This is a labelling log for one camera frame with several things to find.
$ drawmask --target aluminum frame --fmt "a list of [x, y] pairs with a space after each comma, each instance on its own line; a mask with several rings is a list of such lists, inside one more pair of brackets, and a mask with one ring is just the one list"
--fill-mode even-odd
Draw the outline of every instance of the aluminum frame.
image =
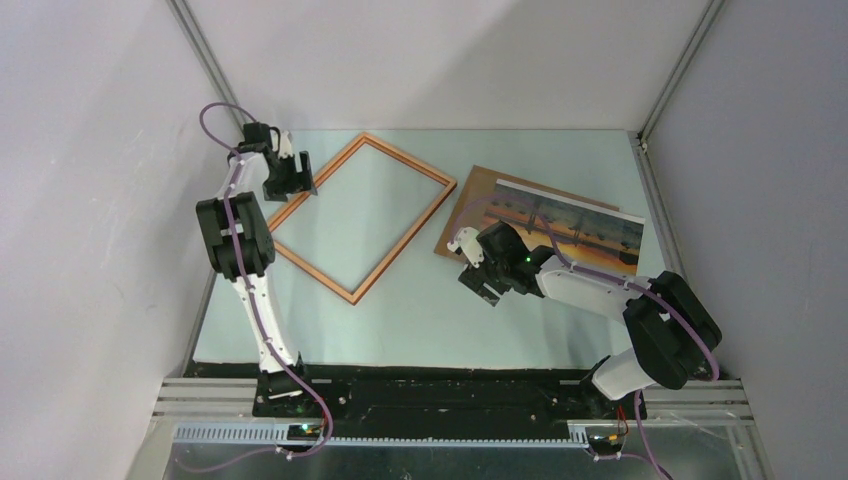
[[[657, 229], [666, 265], [685, 278], [679, 243], [676, 241], [668, 213], [662, 201], [657, 179], [647, 153], [650, 140], [666, 105], [680, 80], [690, 66], [706, 34], [713, 26], [725, 0], [710, 0], [687, 45], [666, 80], [660, 95], [647, 116], [641, 131], [631, 133], [634, 159], [637, 163], [643, 188], [648, 198], [651, 216]], [[226, 75], [215, 58], [203, 31], [187, 0], [168, 0], [175, 19], [186, 35], [222, 101], [238, 104]], [[244, 123], [240, 112], [230, 110], [229, 115], [238, 129]], [[192, 362], [194, 347], [200, 334], [203, 317], [214, 287], [210, 276], [204, 290], [195, 320], [182, 372]], [[286, 419], [257, 419], [250, 415], [256, 381], [249, 379], [165, 379], [159, 400], [154, 408], [147, 436], [136, 456], [127, 478], [161, 479], [170, 460], [174, 434], [186, 422], [267, 424]], [[709, 384], [690, 382], [680, 391], [651, 387], [645, 391], [648, 418], [646, 428], [673, 428], [681, 426], [724, 426], [743, 480], [772, 479], [774, 474], [766, 460], [747, 397], [739, 381], [720, 381]], [[613, 422], [588, 420], [572, 422], [576, 428], [606, 428]]]
[[[163, 477], [168, 466], [171, 449], [176, 442], [191, 443], [251, 443], [255, 445], [292, 444], [281, 443], [281, 435], [267, 435], [248, 442], [233, 438], [227, 441], [226, 430], [271, 431], [300, 424], [309, 419], [254, 418], [251, 415], [256, 380], [215, 378], [165, 379], [153, 409], [147, 437], [136, 457], [136, 462], [127, 478], [148, 479]], [[770, 480], [774, 478], [762, 451], [762, 444], [754, 424], [748, 398], [738, 380], [718, 382], [692, 381], [682, 390], [667, 390], [659, 386], [645, 389], [647, 418], [643, 424], [647, 429], [695, 427], [724, 427], [733, 456], [743, 480]], [[630, 421], [631, 428], [635, 422]], [[331, 439], [333, 446], [383, 446], [383, 447], [498, 447], [498, 448], [580, 448], [586, 435], [593, 429], [616, 426], [615, 420], [569, 421], [572, 438], [562, 441], [408, 441], [389, 438], [339, 438]], [[214, 435], [194, 435], [181, 438], [180, 429], [207, 428]]]

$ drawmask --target printed photograph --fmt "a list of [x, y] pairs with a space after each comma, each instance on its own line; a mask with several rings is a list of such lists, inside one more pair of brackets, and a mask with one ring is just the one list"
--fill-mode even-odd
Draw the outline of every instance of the printed photograph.
[[497, 180], [492, 193], [519, 199], [520, 202], [493, 200], [483, 213], [478, 226], [481, 231], [502, 221], [518, 231], [528, 249], [533, 250], [539, 245], [551, 246], [550, 237], [539, 218], [544, 216], [564, 254], [578, 262], [622, 274], [636, 274], [644, 218], [502, 179]]

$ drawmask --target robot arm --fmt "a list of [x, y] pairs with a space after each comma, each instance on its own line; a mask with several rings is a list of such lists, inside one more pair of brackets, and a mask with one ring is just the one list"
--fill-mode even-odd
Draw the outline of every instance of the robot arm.
[[[285, 374], [280, 360], [299, 373], [303, 372], [296, 348], [279, 327], [280, 315], [268, 269], [275, 258], [274, 241], [252, 186], [262, 181], [265, 199], [271, 201], [286, 201], [288, 194], [303, 191], [314, 194], [315, 187], [309, 155], [300, 153], [298, 171], [287, 132], [262, 123], [248, 123], [243, 133], [245, 140], [236, 148], [241, 159], [230, 155], [224, 185], [214, 198], [198, 202], [196, 212], [212, 267], [230, 281], [250, 319], [259, 349], [260, 382], [272, 385], [263, 389], [263, 392], [267, 390], [271, 403], [302, 393]], [[235, 243], [224, 209], [224, 196], [228, 191], [246, 278], [238, 268]]]
[[493, 306], [500, 295], [515, 290], [568, 303], [627, 327], [633, 348], [595, 365], [583, 381], [590, 396], [599, 393], [615, 401], [654, 383], [679, 389], [705, 361], [686, 332], [663, 319], [666, 312], [637, 287], [661, 296], [681, 312], [710, 350], [721, 341], [715, 322], [686, 282], [672, 272], [649, 279], [591, 269], [606, 278], [618, 277], [614, 280], [620, 279], [622, 288], [587, 274], [567, 257], [569, 266], [563, 265], [550, 247], [529, 251], [518, 232], [503, 222], [483, 232], [460, 229], [448, 248], [468, 259], [459, 281]]

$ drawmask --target wooden picture frame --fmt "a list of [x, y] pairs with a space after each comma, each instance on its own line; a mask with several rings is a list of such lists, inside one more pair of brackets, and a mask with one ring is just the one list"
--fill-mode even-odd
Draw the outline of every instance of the wooden picture frame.
[[[311, 275], [313, 278], [324, 284], [327, 288], [335, 292], [340, 297], [344, 298], [351, 305], [356, 305], [362, 297], [374, 286], [374, 282], [380, 278], [389, 265], [397, 258], [400, 252], [406, 247], [406, 245], [412, 240], [412, 237], [415, 236], [416, 233], [424, 226], [427, 220], [438, 210], [439, 206], [447, 199], [448, 195], [456, 188], [456, 180], [452, 177], [449, 177], [434, 168], [431, 165], [428, 165], [421, 160], [413, 157], [412, 155], [400, 150], [399, 148], [391, 145], [389, 143], [384, 142], [383, 140], [371, 135], [367, 132], [362, 132], [357, 135], [356, 138], [353, 139], [345, 148], [343, 148], [330, 162], [321, 169], [318, 175], [315, 176], [315, 187], [320, 188], [321, 185], [327, 181], [328, 178], [339, 168], [350, 157], [356, 153], [363, 146], [370, 146], [374, 149], [388, 155], [389, 157], [403, 163], [404, 165], [412, 168], [413, 170], [430, 177], [436, 182], [444, 185], [445, 188], [442, 189], [441, 192], [436, 196], [436, 198], [427, 206], [424, 212], [415, 220], [415, 223], [403, 234], [400, 241], [398, 241], [385, 257], [377, 264], [377, 266], [372, 270], [365, 280], [359, 284], [359, 286], [352, 292], [348, 291], [338, 282], [330, 278], [324, 272], [315, 268], [312, 264], [301, 258], [299, 255], [291, 251], [288, 247], [283, 245], [277, 240], [274, 240], [274, 248], [279, 252], [280, 255], [287, 258], [289, 261], [297, 265], [301, 270]], [[273, 232], [276, 230], [287, 218], [289, 218], [298, 207], [303, 205], [310, 195], [308, 193], [301, 193], [294, 199], [292, 199], [288, 204], [286, 204], [283, 208], [278, 210], [271, 218], [268, 220], [268, 228]]]

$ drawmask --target picture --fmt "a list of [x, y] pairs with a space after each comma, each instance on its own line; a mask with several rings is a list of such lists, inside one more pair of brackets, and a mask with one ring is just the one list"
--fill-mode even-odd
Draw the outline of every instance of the picture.
[[457, 210], [485, 195], [497, 194], [503, 198], [484, 203], [477, 212], [469, 212], [462, 219], [463, 226], [482, 231], [498, 221], [508, 223], [532, 251], [539, 245], [551, 246], [551, 238], [540, 218], [543, 217], [565, 255], [580, 263], [627, 275], [636, 274], [644, 218], [564, 192], [552, 193], [550, 188], [537, 188], [541, 186], [528, 185], [530, 182], [515, 177], [500, 178], [508, 176], [488, 172], [499, 178], [491, 179], [486, 188], [474, 189], [474, 195], [460, 198], [463, 206], [458, 204]]

